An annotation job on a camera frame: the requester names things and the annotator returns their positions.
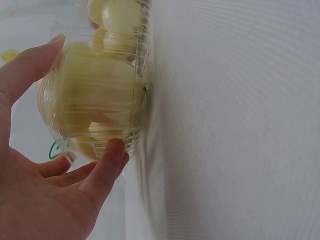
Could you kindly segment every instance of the egg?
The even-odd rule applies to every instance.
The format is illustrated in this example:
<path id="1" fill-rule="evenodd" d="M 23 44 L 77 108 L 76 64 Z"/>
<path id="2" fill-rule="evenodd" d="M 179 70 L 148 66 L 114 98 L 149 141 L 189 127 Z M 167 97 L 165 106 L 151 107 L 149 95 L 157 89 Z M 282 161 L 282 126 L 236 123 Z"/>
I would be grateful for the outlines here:
<path id="1" fill-rule="evenodd" d="M 102 7 L 103 28 L 111 33 L 132 33 L 142 27 L 143 10 L 135 0 L 109 0 Z"/>
<path id="2" fill-rule="evenodd" d="M 89 19 L 98 25 L 102 24 L 102 8 L 109 0 L 89 0 L 86 11 Z"/>

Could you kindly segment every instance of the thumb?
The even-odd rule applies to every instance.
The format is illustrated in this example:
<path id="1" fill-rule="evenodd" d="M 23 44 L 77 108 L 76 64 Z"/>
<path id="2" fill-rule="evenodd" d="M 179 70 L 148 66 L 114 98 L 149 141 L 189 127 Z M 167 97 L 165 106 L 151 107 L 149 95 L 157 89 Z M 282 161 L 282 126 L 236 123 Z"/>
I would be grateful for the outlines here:
<path id="1" fill-rule="evenodd" d="M 50 69 L 65 42 L 63 34 L 49 43 L 30 48 L 0 68 L 0 94 L 13 105 L 22 94 Z"/>

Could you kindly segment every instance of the yellow object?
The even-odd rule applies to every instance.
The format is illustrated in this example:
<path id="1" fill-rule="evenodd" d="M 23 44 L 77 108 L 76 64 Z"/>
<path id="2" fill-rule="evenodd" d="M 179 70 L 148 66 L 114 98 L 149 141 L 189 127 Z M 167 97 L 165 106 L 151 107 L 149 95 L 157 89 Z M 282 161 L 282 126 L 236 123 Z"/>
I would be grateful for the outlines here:
<path id="1" fill-rule="evenodd" d="M 19 55 L 19 52 L 15 49 L 9 49 L 7 51 L 4 51 L 3 53 L 1 53 L 1 59 L 5 62 L 8 63 L 10 62 L 12 59 L 14 59 L 16 56 Z"/>
<path id="2" fill-rule="evenodd" d="M 102 8 L 109 0 L 89 0 L 86 6 L 89 19 L 95 24 L 102 24 Z"/>
<path id="3" fill-rule="evenodd" d="M 48 87 L 44 92 L 44 99 L 51 99 L 44 104 L 47 119 L 68 138 L 90 133 L 98 141 L 128 137 L 145 97 L 141 78 L 124 57 L 95 54 L 83 42 L 64 47 Z"/>
<path id="4" fill-rule="evenodd" d="M 104 49 L 104 38 L 106 37 L 107 30 L 99 27 L 92 38 L 91 47 L 96 53 L 103 52 Z"/>

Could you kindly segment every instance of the finger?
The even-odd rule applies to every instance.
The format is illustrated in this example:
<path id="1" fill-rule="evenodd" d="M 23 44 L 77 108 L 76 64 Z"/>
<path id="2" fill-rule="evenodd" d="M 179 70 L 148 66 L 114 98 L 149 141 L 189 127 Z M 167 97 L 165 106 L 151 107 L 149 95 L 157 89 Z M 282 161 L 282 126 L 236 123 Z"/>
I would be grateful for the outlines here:
<path id="1" fill-rule="evenodd" d="M 121 167 L 120 167 L 120 171 L 119 171 L 119 173 L 118 173 L 118 176 L 122 173 L 122 171 L 124 170 L 124 168 L 125 168 L 125 166 L 126 166 L 126 164 L 128 163 L 128 161 L 129 161 L 129 154 L 127 153 L 127 152 L 125 152 L 124 153 L 124 155 L 123 155 L 123 158 L 122 158 L 122 165 L 121 165 Z M 79 188 L 80 187 L 80 185 L 83 183 L 83 180 L 82 181 L 78 181 L 77 183 L 74 183 L 72 186 L 74 187 L 74 188 Z"/>
<path id="2" fill-rule="evenodd" d="M 47 182 L 57 187 L 63 188 L 75 183 L 81 182 L 92 172 L 97 162 L 91 162 L 83 167 L 80 167 L 74 171 L 65 173 L 60 176 L 52 176 L 47 178 Z"/>
<path id="3" fill-rule="evenodd" d="M 79 186 L 99 212 L 109 195 L 122 166 L 125 144 L 120 139 L 108 142 L 103 157 L 97 162 L 93 171 Z"/>
<path id="4" fill-rule="evenodd" d="M 65 37 L 58 35 L 45 45 L 25 50 L 0 68 L 0 93 L 11 105 L 49 71 L 64 42 Z"/>
<path id="5" fill-rule="evenodd" d="M 124 170 L 125 166 L 127 165 L 127 163 L 129 162 L 130 156 L 127 152 L 124 152 L 123 154 L 123 159 L 122 159 L 122 164 L 120 167 L 120 171 L 118 173 L 118 176 L 120 176 L 120 174 L 122 173 L 122 171 Z"/>
<path id="6" fill-rule="evenodd" d="M 65 174 L 71 167 L 65 155 L 60 154 L 54 160 L 37 165 L 37 170 L 44 178 Z"/>

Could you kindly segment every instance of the peeled egg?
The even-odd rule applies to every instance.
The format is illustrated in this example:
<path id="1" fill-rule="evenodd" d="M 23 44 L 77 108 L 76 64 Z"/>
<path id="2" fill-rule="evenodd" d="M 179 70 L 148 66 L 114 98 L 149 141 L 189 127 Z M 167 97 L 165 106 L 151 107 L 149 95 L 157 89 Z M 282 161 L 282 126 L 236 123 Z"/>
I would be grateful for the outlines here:
<path id="1" fill-rule="evenodd" d="M 102 8 L 103 27 L 112 33 L 132 33 L 142 26 L 143 11 L 135 0 L 109 0 Z"/>
<path id="2" fill-rule="evenodd" d="M 103 49 L 124 56 L 134 55 L 137 51 L 138 37 L 135 33 L 107 32 L 103 39 Z"/>
<path id="3" fill-rule="evenodd" d="M 129 131 L 115 130 L 114 128 L 101 124 L 99 122 L 92 122 L 89 127 L 91 136 L 97 141 L 107 142 L 111 139 L 123 139 L 129 136 Z"/>
<path id="4" fill-rule="evenodd" d="M 93 35 L 92 41 L 91 41 L 91 47 L 93 51 L 96 53 L 103 52 L 104 49 L 104 38 L 106 37 L 107 30 L 105 30 L 102 27 L 99 27 Z"/>
<path id="5" fill-rule="evenodd" d="M 89 19 L 95 24 L 102 24 L 102 8 L 109 0 L 89 0 L 86 11 Z"/>
<path id="6" fill-rule="evenodd" d="M 94 139 L 89 136 L 79 136 L 71 139 L 71 147 L 92 161 L 96 161 L 97 155 L 94 147 Z"/>

